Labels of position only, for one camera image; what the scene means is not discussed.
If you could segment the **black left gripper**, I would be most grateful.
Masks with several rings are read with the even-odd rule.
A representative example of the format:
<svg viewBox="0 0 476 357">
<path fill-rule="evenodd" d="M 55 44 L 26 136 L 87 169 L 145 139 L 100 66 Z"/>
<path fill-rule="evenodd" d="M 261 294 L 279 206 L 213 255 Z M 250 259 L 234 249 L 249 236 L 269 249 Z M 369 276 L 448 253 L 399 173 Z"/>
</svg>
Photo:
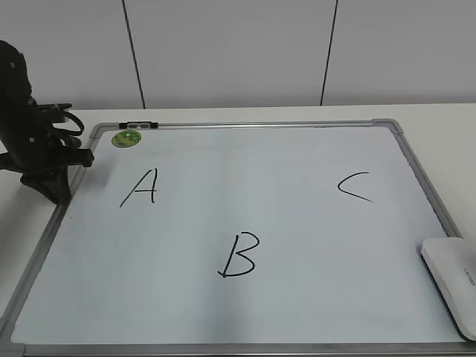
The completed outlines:
<svg viewBox="0 0 476 357">
<path fill-rule="evenodd" d="M 68 183 L 68 167 L 90 167 L 94 155 L 90 149 L 57 147 L 10 147 L 1 154 L 1 170 L 22 174 L 20 182 L 55 205 L 66 205 L 71 201 Z"/>
</svg>

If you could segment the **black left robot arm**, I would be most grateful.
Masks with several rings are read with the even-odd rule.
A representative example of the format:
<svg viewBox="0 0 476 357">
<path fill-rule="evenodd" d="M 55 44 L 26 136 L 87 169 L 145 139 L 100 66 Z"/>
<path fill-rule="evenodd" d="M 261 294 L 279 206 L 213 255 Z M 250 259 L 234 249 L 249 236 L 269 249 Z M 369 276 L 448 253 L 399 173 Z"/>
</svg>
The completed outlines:
<svg viewBox="0 0 476 357">
<path fill-rule="evenodd" d="M 1 169 L 55 205 L 71 201 L 70 166 L 90 167 L 94 155 L 81 147 L 83 122 L 70 103 L 39 105 L 32 96 L 23 53 L 1 41 Z"/>
</svg>

